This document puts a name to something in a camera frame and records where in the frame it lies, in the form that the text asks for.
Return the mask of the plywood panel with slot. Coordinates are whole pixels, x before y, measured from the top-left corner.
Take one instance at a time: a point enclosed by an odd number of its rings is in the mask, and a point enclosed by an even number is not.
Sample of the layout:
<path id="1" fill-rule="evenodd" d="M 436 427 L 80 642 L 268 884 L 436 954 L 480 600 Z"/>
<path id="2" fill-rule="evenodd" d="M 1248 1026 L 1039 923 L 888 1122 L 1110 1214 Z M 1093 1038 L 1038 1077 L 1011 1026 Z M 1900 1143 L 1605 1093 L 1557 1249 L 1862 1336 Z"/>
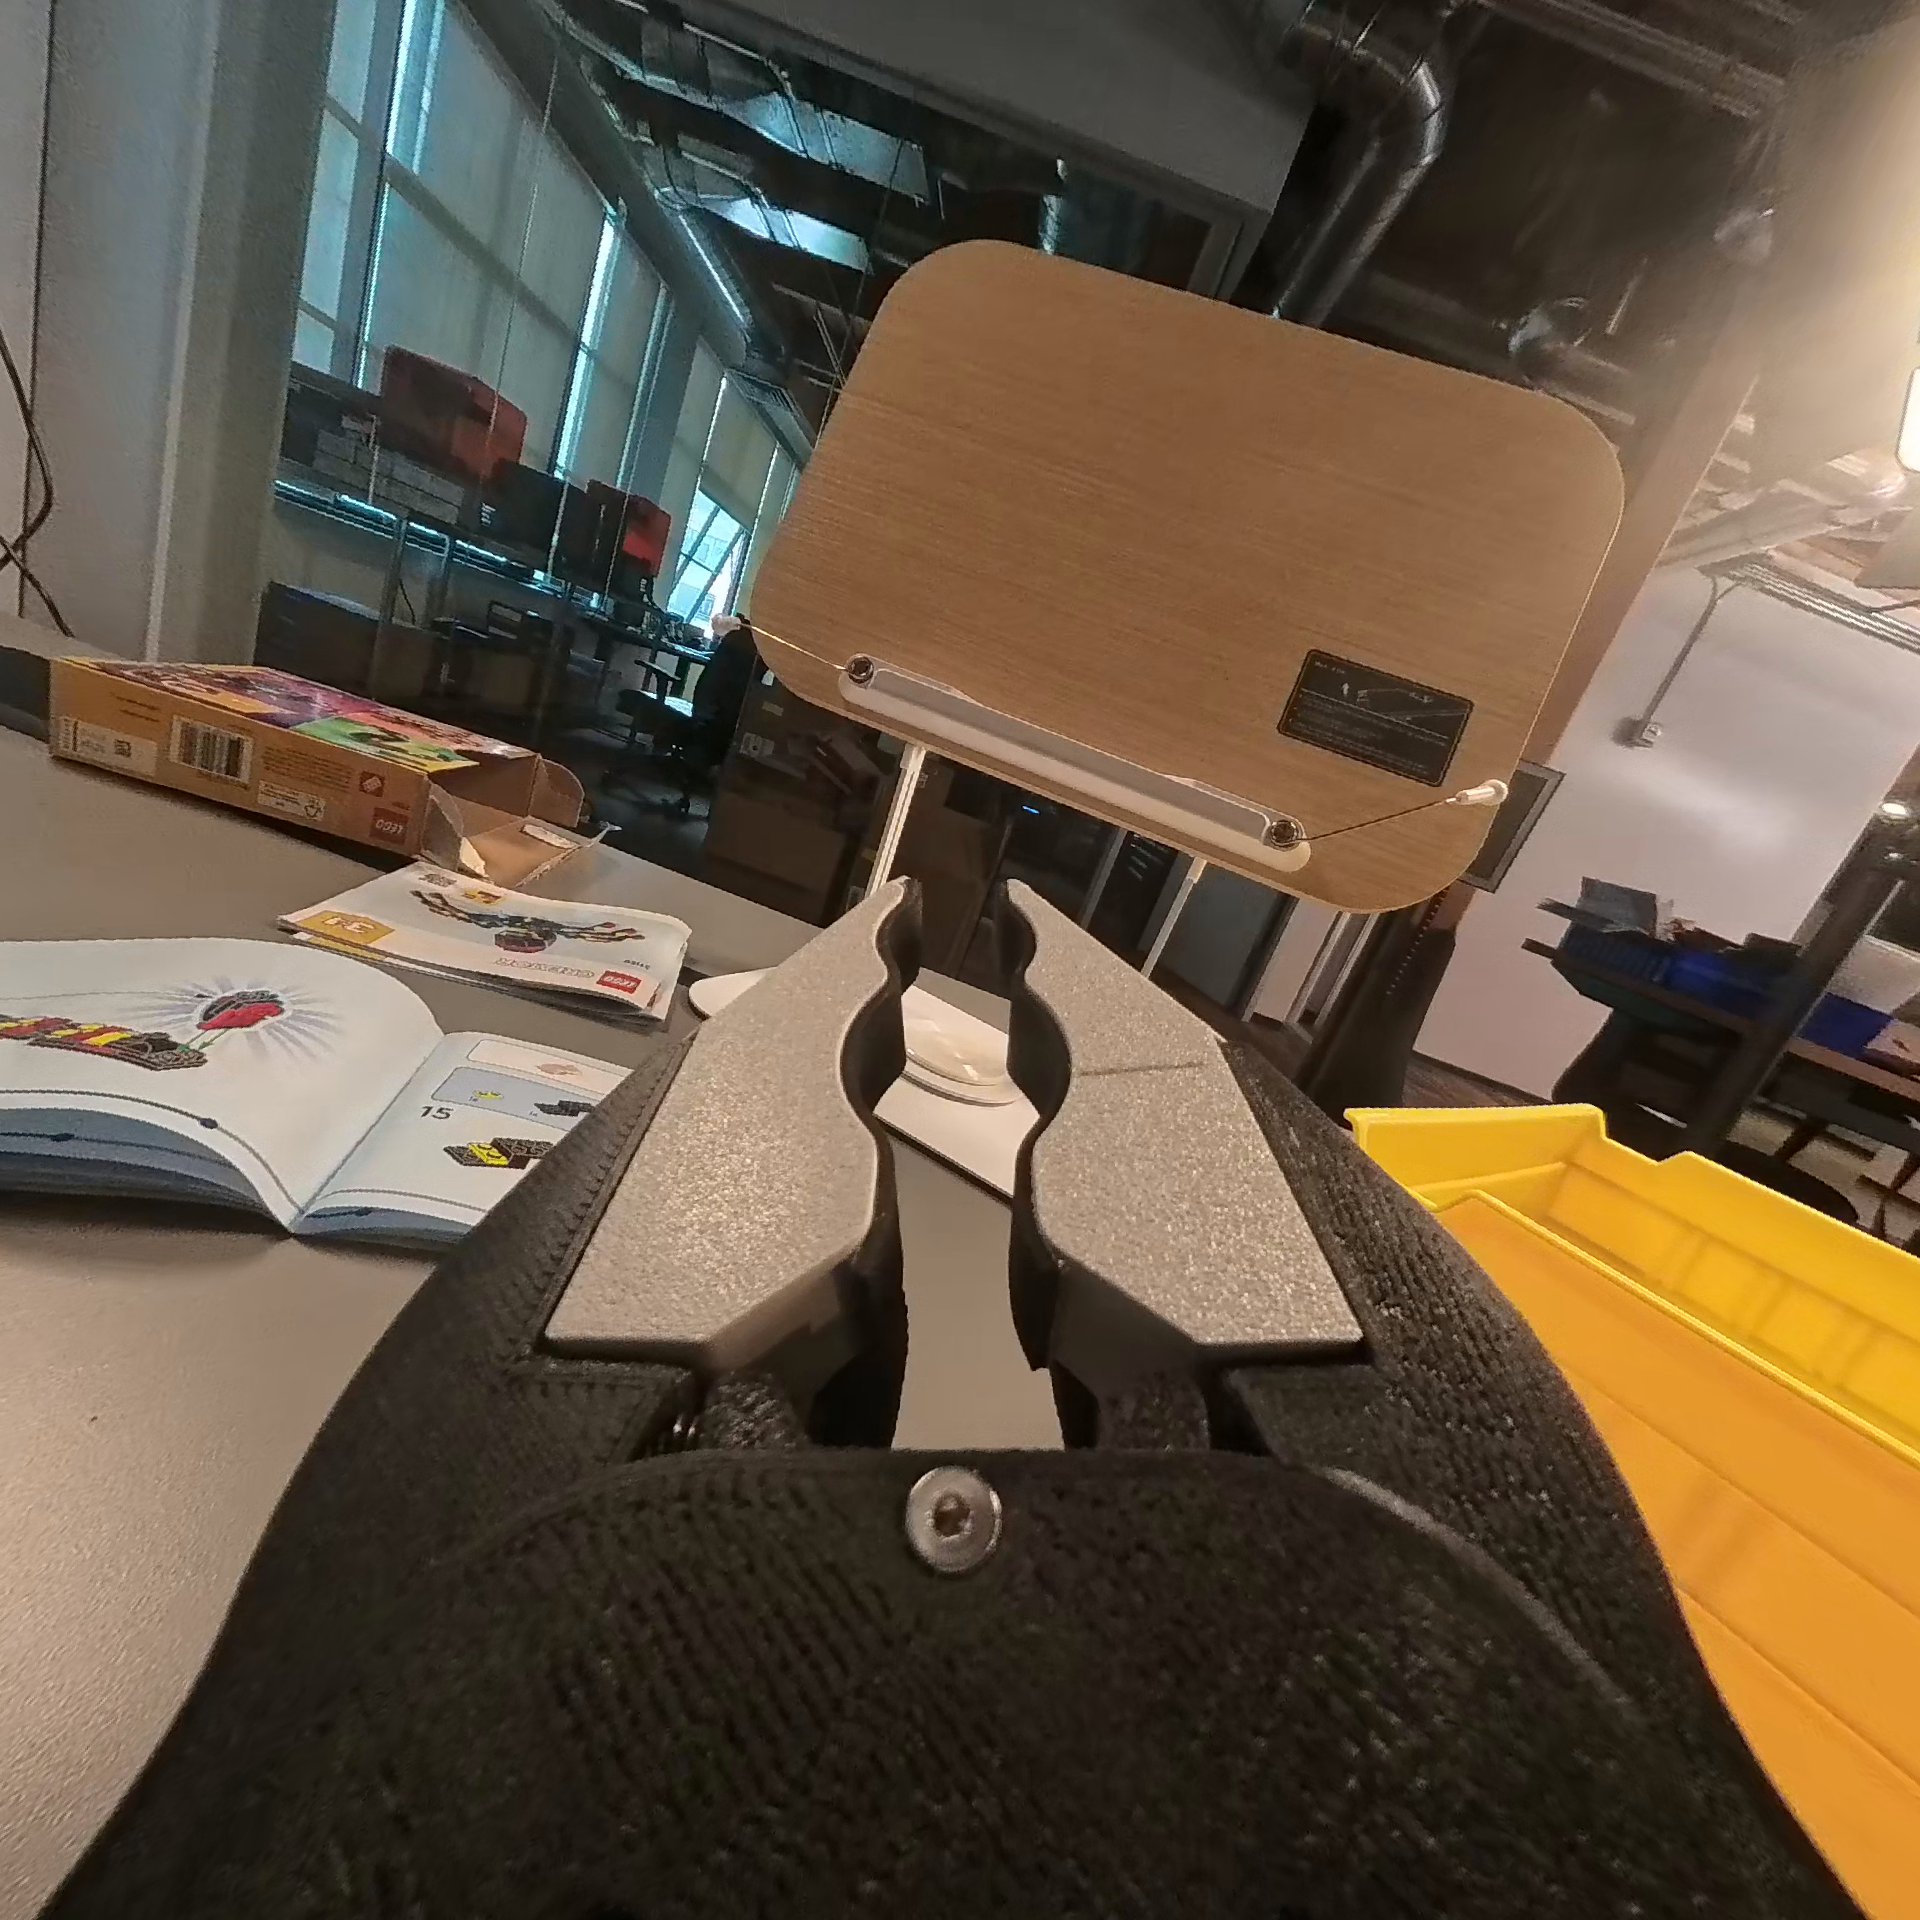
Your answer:
<path id="1" fill-rule="evenodd" d="M 1616 518 L 1557 395 L 954 247 L 886 293 L 748 627 L 817 708 L 1390 916 L 1480 857 Z"/>

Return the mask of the lego instruction booklet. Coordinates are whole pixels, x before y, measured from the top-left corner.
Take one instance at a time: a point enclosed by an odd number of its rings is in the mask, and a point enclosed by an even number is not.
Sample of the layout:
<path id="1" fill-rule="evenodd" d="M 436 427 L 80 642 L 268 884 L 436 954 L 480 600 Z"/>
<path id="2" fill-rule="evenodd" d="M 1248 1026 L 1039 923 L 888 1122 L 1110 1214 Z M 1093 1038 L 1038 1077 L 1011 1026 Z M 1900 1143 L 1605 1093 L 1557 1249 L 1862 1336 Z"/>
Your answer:
<path id="1" fill-rule="evenodd" d="M 191 1204 L 446 1249 L 624 1077 L 441 1031 L 411 989 L 317 947 L 0 947 L 3 1196 Z"/>

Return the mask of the orange cardboard box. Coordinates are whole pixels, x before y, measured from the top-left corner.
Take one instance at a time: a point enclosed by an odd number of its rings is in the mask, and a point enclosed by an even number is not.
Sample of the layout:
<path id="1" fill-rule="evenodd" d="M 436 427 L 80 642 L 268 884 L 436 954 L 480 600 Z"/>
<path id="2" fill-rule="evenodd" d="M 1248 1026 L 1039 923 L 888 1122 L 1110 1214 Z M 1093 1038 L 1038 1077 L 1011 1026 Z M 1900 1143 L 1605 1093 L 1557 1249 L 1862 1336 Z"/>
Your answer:
<path id="1" fill-rule="evenodd" d="M 586 789 L 533 749 L 268 666 L 47 666 L 47 749 L 210 807 L 497 889 L 598 845 Z"/>

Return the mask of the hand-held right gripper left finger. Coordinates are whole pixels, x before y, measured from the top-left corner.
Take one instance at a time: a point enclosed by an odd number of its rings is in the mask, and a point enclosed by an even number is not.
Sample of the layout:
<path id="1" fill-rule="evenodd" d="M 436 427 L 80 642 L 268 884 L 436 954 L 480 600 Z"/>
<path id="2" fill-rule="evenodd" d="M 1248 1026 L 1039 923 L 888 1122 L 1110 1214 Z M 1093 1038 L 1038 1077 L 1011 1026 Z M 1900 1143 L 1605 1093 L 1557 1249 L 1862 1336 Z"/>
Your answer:
<path id="1" fill-rule="evenodd" d="M 775 1378 L 803 1418 L 899 1418 L 904 1247 L 882 1098 L 904 1077 L 915 879 L 735 999 L 624 1147 L 542 1326 L 592 1365 Z"/>

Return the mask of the yellow plastic bin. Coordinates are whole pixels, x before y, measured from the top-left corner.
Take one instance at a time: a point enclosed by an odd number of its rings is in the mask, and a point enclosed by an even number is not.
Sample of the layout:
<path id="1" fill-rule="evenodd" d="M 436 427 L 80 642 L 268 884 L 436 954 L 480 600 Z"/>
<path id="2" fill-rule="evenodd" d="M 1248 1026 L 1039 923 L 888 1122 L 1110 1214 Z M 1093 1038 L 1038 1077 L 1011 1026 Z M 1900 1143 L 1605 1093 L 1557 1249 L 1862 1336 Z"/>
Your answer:
<path id="1" fill-rule="evenodd" d="M 1605 1431 L 1740 1734 L 1866 1918 L 1920 1909 L 1916 1257 L 1587 1107 L 1352 1110 Z"/>

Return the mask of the printed paper leaflet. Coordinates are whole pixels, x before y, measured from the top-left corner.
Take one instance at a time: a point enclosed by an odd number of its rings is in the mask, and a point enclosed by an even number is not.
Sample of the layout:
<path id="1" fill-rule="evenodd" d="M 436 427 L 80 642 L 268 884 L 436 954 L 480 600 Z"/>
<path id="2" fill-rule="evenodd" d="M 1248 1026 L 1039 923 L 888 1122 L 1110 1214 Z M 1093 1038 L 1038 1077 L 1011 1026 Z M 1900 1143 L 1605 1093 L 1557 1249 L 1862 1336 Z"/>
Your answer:
<path id="1" fill-rule="evenodd" d="M 278 931 L 297 942 L 619 1026 L 664 1021 L 690 958 L 686 917 L 533 900 L 436 866 L 378 877 L 283 916 Z"/>

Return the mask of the shelf with red boxes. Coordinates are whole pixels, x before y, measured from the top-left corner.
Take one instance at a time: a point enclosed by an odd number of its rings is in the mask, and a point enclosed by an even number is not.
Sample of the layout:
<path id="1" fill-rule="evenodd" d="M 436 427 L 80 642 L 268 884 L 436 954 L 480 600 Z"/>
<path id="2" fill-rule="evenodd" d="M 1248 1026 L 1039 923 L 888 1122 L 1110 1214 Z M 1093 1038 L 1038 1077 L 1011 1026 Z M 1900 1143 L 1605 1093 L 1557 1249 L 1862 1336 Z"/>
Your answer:
<path id="1" fill-rule="evenodd" d="M 278 469 L 334 502 L 446 534 L 507 570 L 602 600 L 657 607 L 671 514 L 530 457 L 530 414 L 472 370 L 389 347 L 378 385 L 292 366 Z"/>

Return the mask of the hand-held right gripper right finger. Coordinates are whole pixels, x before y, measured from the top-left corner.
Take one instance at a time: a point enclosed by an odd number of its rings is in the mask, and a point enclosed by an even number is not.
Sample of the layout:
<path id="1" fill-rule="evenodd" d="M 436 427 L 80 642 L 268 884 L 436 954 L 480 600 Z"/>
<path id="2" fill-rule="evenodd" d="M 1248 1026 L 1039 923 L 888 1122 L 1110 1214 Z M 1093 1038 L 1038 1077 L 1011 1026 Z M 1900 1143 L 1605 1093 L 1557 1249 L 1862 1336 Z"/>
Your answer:
<path id="1" fill-rule="evenodd" d="M 1352 1359 L 1363 1326 L 1226 1039 L 1032 884 L 1004 889 L 1009 1077 L 1032 1107 L 1011 1313 L 1044 1372 Z"/>

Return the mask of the metal ventilation duct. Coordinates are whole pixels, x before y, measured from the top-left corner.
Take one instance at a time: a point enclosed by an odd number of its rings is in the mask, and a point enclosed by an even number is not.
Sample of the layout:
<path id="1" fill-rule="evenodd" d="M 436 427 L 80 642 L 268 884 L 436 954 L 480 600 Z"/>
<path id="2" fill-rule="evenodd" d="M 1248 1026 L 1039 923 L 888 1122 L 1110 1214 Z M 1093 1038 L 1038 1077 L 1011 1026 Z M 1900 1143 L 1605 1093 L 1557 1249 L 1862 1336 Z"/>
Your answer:
<path id="1" fill-rule="evenodd" d="M 1319 327 L 1438 169 L 1451 134 L 1451 7 L 1307 7 L 1282 40 L 1288 75 L 1341 118 L 1335 188 L 1288 247 L 1270 319 Z"/>

